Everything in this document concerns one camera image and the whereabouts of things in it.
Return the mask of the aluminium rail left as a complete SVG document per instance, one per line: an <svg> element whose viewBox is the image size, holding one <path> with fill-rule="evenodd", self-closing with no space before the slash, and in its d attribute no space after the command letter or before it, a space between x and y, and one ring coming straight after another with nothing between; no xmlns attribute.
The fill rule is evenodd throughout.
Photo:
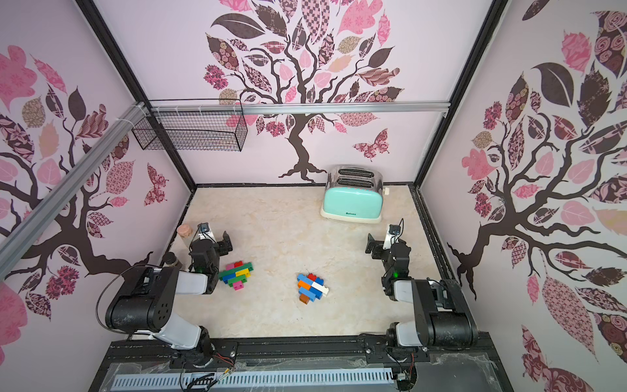
<svg viewBox="0 0 627 392"><path fill-rule="evenodd" d="M145 117L145 104L137 102L131 105L114 121L109 131L98 140L90 152L84 155L67 175L62 177L60 183L37 205L25 222L10 233L1 244L2 279L5 279L13 270L35 240L49 227L70 199L78 193L88 177L99 168L114 147Z"/></svg>

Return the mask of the green long brick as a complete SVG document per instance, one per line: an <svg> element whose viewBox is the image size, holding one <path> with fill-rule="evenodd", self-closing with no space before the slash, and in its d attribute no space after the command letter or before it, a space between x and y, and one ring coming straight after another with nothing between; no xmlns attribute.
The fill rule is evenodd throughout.
<svg viewBox="0 0 627 392"><path fill-rule="evenodd" d="M249 269L250 271L254 270L254 268L253 268L251 263L243 263L243 266L240 266L240 267L237 267L237 268L235 267L235 268L233 268L231 270L221 271L220 274L219 274L219 278L221 279L223 276L225 276L227 274L236 274L239 270L244 270L244 269Z"/></svg>

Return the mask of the dark spice bottle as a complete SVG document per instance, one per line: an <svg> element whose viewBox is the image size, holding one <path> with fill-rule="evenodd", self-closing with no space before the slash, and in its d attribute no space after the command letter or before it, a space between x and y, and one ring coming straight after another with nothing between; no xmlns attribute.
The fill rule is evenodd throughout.
<svg viewBox="0 0 627 392"><path fill-rule="evenodd" d="M162 259L163 266L177 266L178 263L179 261L174 253L168 252L163 255L163 259Z"/></svg>

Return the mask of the small light blue brick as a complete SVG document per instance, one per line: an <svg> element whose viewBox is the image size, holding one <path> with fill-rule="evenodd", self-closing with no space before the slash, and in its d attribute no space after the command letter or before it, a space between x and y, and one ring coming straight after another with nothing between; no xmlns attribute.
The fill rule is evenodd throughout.
<svg viewBox="0 0 627 392"><path fill-rule="evenodd" d="M320 300L323 298L323 293L320 290L315 289L314 287L310 287L309 289L305 287L299 288L299 293L302 296L308 297L311 301Z"/></svg>

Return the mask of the white brick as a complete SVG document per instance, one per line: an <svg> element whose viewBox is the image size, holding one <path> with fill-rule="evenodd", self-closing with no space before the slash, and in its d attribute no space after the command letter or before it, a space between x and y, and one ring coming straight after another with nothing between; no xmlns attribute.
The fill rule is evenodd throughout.
<svg viewBox="0 0 627 392"><path fill-rule="evenodd" d="M312 282L312 287L320 291L321 294L323 294L325 297L328 295L329 289L327 287L324 287L323 285L318 284L317 282Z"/></svg>

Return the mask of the pink lidded glass jar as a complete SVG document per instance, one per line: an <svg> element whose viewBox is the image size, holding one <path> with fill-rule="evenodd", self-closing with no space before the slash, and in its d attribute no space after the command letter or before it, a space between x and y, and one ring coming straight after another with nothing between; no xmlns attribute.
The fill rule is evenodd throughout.
<svg viewBox="0 0 627 392"><path fill-rule="evenodd" d="M176 232L182 239L191 238L194 234L192 227L188 224L182 224L177 227Z"/></svg>

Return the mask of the mint green Belinee toaster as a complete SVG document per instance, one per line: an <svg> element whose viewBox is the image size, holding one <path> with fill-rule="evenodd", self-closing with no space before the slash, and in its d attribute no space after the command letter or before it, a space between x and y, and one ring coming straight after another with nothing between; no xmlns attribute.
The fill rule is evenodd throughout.
<svg viewBox="0 0 627 392"><path fill-rule="evenodd" d="M339 165L328 173L321 216L336 221L377 224L382 219L384 183L380 172Z"/></svg>

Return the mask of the light blue large brick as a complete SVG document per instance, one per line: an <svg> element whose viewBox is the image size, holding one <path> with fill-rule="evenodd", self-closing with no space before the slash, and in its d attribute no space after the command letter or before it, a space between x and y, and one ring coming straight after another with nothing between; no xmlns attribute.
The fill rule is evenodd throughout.
<svg viewBox="0 0 627 392"><path fill-rule="evenodd" d="M307 276L303 275L303 274L299 274L297 276L297 280L298 282L302 282L303 284L305 284L306 286L310 287L314 282L309 279Z"/></svg>

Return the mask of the yellow small brick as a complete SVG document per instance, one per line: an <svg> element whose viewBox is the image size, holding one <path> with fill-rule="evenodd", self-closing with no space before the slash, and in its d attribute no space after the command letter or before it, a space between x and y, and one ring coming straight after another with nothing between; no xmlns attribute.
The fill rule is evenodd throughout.
<svg viewBox="0 0 627 392"><path fill-rule="evenodd" d="M249 269L242 269L236 273L236 276L244 276L246 278L249 278L251 276L251 271Z"/></svg>

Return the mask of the aluminium rail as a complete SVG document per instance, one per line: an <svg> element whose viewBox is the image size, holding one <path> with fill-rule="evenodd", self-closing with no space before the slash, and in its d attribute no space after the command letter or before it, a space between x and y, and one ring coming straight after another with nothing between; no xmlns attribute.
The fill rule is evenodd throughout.
<svg viewBox="0 0 627 392"><path fill-rule="evenodd" d="M253 114L341 114L341 113L447 113L451 104L447 101L402 101L383 103L341 104L254 104L244 105L245 115Z"/></svg>
<svg viewBox="0 0 627 392"><path fill-rule="evenodd" d="M109 131L98 140L90 152L84 155L67 175L62 177L60 183L37 205L25 222L10 233L1 244L2 279L5 279L13 270L35 240L49 227L70 199L78 193L88 177L99 168L114 147L145 117L145 104L137 102L131 105L114 121Z"/></svg>

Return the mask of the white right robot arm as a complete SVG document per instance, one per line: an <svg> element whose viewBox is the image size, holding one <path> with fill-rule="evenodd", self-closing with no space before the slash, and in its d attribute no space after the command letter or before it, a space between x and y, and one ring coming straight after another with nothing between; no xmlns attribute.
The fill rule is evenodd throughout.
<svg viewBox="0 0 627 392"><path fill-rule="evenodd" d="M398 236L380 241L368 235L365 253L382 262L384 294L413 309L413 320L390 325L388 346L462 350L477 344L478 328L457 281L411 277L411 248Z"/></svg>

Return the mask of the blue long brick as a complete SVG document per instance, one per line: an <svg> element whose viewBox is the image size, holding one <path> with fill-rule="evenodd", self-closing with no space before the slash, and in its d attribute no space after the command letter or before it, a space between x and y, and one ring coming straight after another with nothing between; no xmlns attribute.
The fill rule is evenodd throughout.
<svg viewBox="0 0 627 392"><path fill-rule="evenodd" d="M235 277L236 277L236 274L227 274L227 275L223 276L221 279L225 283L228 283L230 281L230 279L234 279Z"/></svg>

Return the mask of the aluminium rail back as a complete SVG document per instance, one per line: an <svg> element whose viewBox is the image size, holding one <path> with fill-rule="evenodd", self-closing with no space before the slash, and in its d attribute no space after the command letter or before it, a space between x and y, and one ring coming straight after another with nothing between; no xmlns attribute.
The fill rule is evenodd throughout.
<svg viewBox="0 0 627 392"><path fill-rule="evenodd" d="M451 104L447 101L402 101L383 103L341 104L254 104L244 105L245 115L253 114L341 114L341 113L447 113Z"/></svg>

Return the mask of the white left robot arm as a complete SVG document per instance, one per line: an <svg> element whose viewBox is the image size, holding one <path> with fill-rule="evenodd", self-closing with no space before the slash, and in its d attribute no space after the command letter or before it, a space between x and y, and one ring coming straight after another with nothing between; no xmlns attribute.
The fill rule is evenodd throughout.
<svg viewBox="0 0 627 392"><path fill-rule="evenodd" d="M220 258L233 251L230 236L216 241L200 232L191 242L191 270L164 266L133 267L104 314L110 330L130 335L145 334L168 343L178 351L197 351L213 356L215 350L206 328L192 324L173 309L177 295L208 296L218 284Z"/></svg>

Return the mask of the bright green brick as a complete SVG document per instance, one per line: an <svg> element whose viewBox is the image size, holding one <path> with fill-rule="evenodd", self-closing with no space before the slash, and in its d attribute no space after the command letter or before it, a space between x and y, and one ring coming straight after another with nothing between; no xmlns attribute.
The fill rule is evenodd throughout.
<svg viewBox="0 0 627 392"><path fill-rule="evenodd" d="M233 279L229 279L228 280L228 285L230 286L234 286L236 283L246 283L247 282L247 276L246 275L239 275L234 277Z"/></svg>

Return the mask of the black enclosure corner post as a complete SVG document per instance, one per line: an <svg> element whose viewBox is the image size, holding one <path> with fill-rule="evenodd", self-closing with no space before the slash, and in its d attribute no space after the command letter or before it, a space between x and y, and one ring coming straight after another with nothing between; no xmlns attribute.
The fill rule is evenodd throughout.
<svg viewBox="0 0 627 392"><path fill-rule="evenodd" d="M444 114L442 119L439 121L434 130L434 134L427 145L421 166L419 167L416 179L413 182L416 189L420 189L425 182L452 121L459 111L466 93L470 89L473 77L475 76L478 67L481 65L483 57L488 50L488 46L494 38L497 28L501 24L502 17L506 14L509 5L510 1L508 0L494 0L491 2L483 24L481 25L474 44L471 47L470 54L468 55L462 68L460 77L457 79L457 83L452 91L451 99L449 101L450 106L447 109L446 114Z"/></svg>

